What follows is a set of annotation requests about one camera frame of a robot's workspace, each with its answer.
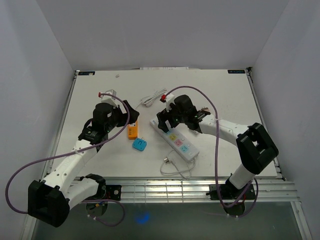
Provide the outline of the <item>white pastel power strip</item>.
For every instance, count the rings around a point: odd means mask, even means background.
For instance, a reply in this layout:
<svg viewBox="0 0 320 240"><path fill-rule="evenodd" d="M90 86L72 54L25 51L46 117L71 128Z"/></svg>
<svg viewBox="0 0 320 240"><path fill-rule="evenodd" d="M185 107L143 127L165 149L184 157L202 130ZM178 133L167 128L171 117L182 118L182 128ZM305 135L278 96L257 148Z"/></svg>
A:
<svg viewBox="0 0 320 240"><path fill-rule="evenodd" d="M151 127L187 162L192 162L200 151L177 129L168 127L168 132L158 128L158 119L150 122Z"/></svg>

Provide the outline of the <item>pink plug adapter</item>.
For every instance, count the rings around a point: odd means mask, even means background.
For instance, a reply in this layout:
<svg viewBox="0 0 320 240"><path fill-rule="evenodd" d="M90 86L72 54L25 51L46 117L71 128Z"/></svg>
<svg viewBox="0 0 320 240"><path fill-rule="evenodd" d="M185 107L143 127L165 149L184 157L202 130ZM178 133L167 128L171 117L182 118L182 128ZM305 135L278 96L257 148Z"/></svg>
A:
<svg viewBox="0 0 320 240"><path fill-rule="evenodd" d="M211 113L208 107L203 107L203 108L201 108L201 110L208 113L208 114Z"/></svg>

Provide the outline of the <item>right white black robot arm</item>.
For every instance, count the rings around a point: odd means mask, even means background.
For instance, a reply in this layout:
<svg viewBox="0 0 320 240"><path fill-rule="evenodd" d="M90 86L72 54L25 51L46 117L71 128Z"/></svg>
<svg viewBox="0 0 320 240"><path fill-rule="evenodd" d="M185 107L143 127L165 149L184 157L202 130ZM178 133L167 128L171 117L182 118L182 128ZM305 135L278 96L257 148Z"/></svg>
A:
<svg viewBox="0 0 320 240"><path fill-rule="evenodd" d="M197 110L187 95L175 97L164 94L160 101L166 104L157 113L156 130L170 135L179 124L200 134L215 136L237 147L241 164L236 171L216 189L218 195L226 199L237 199L244 194L250 181L259 175L279 154L279 150L260 123L241 125L218 119L205 110Z"/></svg>

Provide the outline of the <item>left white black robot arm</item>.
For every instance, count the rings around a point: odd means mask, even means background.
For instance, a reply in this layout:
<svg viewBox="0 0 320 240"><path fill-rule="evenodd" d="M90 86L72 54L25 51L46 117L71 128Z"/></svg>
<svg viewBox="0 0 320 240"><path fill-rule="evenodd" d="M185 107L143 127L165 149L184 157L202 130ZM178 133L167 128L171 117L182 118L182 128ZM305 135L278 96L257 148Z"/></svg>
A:
<svg viewBox="0 0 320 240"><path fill-rule="evenodd" d="M126 100L123 103L126 113L107 102L97 104L75 142L74 154L67 156L41 181L34 180L29 185L27 213L30 216L59 227L74 206L88 198L100 200L106 195L106 180L100 175L90 173L81 177L79 183L72 182L99 152L111 130L137 121L139 112Z"/></svg>

